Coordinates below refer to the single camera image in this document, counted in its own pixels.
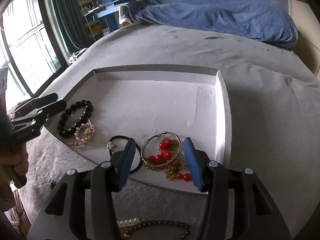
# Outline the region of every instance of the human hand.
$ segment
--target human hand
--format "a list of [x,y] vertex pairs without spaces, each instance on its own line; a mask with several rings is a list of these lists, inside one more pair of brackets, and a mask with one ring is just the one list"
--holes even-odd
[[14,171],[18,173],[19,176],[26,175],[29,168],[26,144],[22,144],[20,151],[17,153],[0,152],[0,184],[8,183],[12,180],[2,164],[14,165]]

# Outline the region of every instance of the red bead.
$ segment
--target red bead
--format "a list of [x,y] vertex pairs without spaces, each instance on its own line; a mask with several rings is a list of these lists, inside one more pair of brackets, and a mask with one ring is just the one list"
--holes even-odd
[[185,181],[191,181],[191,180],[192,180],[191,174],[190,174],[190,173],[184,174],[184,175],[183,175],[183,179],[184,179]]
[[163,156],[166,156],[167,153],[171,153],[171,152],[168,151],[168,150],[161,150],[161,154],[162,154]]
[[171,163],[171,166],[174,168],[178,168],[179,167],[179,163],[178,162],[173,162]]
[[159,148],[160,150],[165,150],[168,147],[168,143],[167,142],[161,142],[159,143]]
[[161,155],[161,154],[158,154],[158,155],[156,156],[156,162],[157,162],[157,163],[162,163],[162,162],[164,162],[164,156]]
[[178,173],[178,174],[176,175],[176,178],[177,178],[177,179],[183,179],[183,174],[182,174],[182,173]]
[[169,151],[166,151],[166,153],[164,154],[164,156],[167,158],[167,160],[171,160],[172,158],[172,153]]
[[156,162],[156,157],[154,157],[153,155],[148,157],[148,162],[150,163],[155,163]]
[[174,143],[174,140],[169,139],[169,140],[167,140],[167,143],[168,143],[168,146],[171,146]]

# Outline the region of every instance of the window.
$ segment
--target window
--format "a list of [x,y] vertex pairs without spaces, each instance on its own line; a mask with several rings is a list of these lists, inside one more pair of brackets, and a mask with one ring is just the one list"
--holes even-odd
[[8,67],[7,109],[39,93],[45,83],[48,86],[48,80],[61,73],[56,73],[60,68],[63,71],[67,67],[66,62],[61,67],[57,49],[52,46],[56,41],[48,36],[52,29],[44,25],[47,15],[41,14],[43,10],[43,0],[13,0],[3,14],[0,67]]
[[21,85],[19,79],[17,78],[8,56],[5,53],[2,36],[0,35],[0,68],[8,68],[8,78],[7,78],[7,91],[6,91],[6,107],[7,110],[12,106],[16,105],[18,102],[24,101],[30,98],[30,95]]

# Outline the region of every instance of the blue blanket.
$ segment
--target blue blanket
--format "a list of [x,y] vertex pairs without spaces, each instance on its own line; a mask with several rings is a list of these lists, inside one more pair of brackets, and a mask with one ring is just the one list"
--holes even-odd
[[231,33],[284,48],[298,41],[293,20],[273,0],[146,0],[126,7],[123,17],[137,23]]

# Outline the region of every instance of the jewelry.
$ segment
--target jewelry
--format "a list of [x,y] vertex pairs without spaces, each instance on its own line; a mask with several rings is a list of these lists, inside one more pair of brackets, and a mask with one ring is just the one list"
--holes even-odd
[[130,235],[132,235],[133,233],[144,229],[144,228],[149,228],[149,227],[154,227],[154,226],[173,226],[173,227],[180,227],[185,229],[185,233],[184,235],[179,239],[179,240],[184,240],[186,239],[189,235],[191,235],[191,226],[186,224],[186,223],[180,223],[180,222],[173,222],[173,221],[150,221],[150,222],[146,222],[144,224],[141,224],[137,227],[134,227],[132,229],[129,229],[128,231],[126,231],[126,233],[123,235],[123,239],[128,238]]
[[[81,145],[86,144],[87,141],[89,141],[90,139],[92,139],[92,137],[96,133],[96,129],[94,128],[94,125],[92,125],[90,119],[87,118],[87,120],[88,120],[87,123],[83,123],[83,124],[81,124],[80,127],[76,128],[75,137],[76,137],[77,142],[68,143],[68,145],[81,146]],[[79,132],[85,127],[86,127],[86,129],[85,129],[85,132],[84,132],[84,138],[81,139],[79,137]]]
[[[165,159],[163,156],[161,157],[161,155],[157,155],[155,161],[156,161],[157,163],[161,163],[161,164],[158,164],[158,165],[151,164],[151,162],[148,161],[148,158],[143,155],[144,150],[145,150],[146,146],[148,145],[148,143],[149,143],[153,138],[160,137],[160,136],[165,136],[166,134],[171,134],[171,135],[173,135],[173,136],[178,140],[179,149],[176,150],[174,156],[171,157],[171,158],[170,158],[169,160],[167,160],[166,162],[164,162],[166,159]],[[179,153],[180,153],[180,151],[181,151],[181,147],[182,147],[182,144],[181,144],[180,138],[179,138],[176,134],[174,134],[174,133],[172,133],[172,132],[164,131],[163,133],[159,133],[159,134],[156,134],[156,135],[152,136],[151,138],[149,138],[149,139],[144,143],[144,145],[143,145],[143,147],[142,147],[142,151],[141,151],[142,160],[144,161],[144,163],[145,163],[146,166],[148,166],[148,167],[152,167],[152,168],[165,167],[167,164],[173,162],[173,161],[178,157],[178,155],[179,155]]]
[[121,227],[128,227],[128,226],[133,226],[133,225],[137,225],[138,223],[143,222],[144,220],[140,220],[139,218],[131,218],[131,219],[127,219],[127,220],[121,220],[121,221],[117,221],[118,226]]
[[[79,121],[75,123],[75,127],[71,127],[68,130],[64,129],[64,125],[66,120],[68,119],[69,115],[73,115],[72,112],[76,111],[77,109],[85,107],[86,111],[84,111],[83,116],[80,117]],[[76,128],[80,127],[83,123],[87,123],[87,119],[91,116],[91,112],[93,110],[93,106],[90,101],[82,100],[77,101],[76,104],[71,105],[70,109],[66,109],[65,113],[61,115],[61,119],[58,125],[59,135],[64,138],[69,138],[72,134],[76,132]]]
[[56,181],[52,181],[52,182],[50,183],[50,189],[51,189],[51,191],[54,189],[54,187],[55,187],[57,184],[58,184],[58,182],[56,182]]
[[145,166],[147,169],[152,171],[161,171],[164,169],[166,179],[169,179],[171,181],[176,179],[191,181],[192,178],[190,173],[180,173],[180,168],[186,166],[187,162],[185,160],[185,157],[181,153],[181,141],[176,134],[165,131],[161,134],[157,134],[151,137],[145,142],[144,148],[142,148],[142,152],[144,151],[146,145],[153,138],[164,136],[167,133],[174,135],[178,140],[164,137],[159,143],[159,150],[161,154],[157,156],[151,155],[149,157],[143,157]]
[[[123,136],[123,135],[116,135],[116,136],[113,136],[110,140],[109,140],[109,143],[107,144],[107,149],[109,150],[109,154],[110,154],[110,157],[112,157],[112,151],[117,148],[117,145],[115,143],[113,143],[112,141],[115,140],[115,139],[125,139],[125,140],[129,140],[130,138],[127,137],[127,136]],[[140,155],[140,160],[139,160],[139,163],[138,163],[138,166],[136,168],[134,168],[133,170],[130,171],[130,174],[136,172],[138,169],[140,169],[140,167],[142,166],[142,158],[141,158],[141,149],[139,147],[138,144],[136,144],[136,149],[138,150],[139,152],[139,155]]]

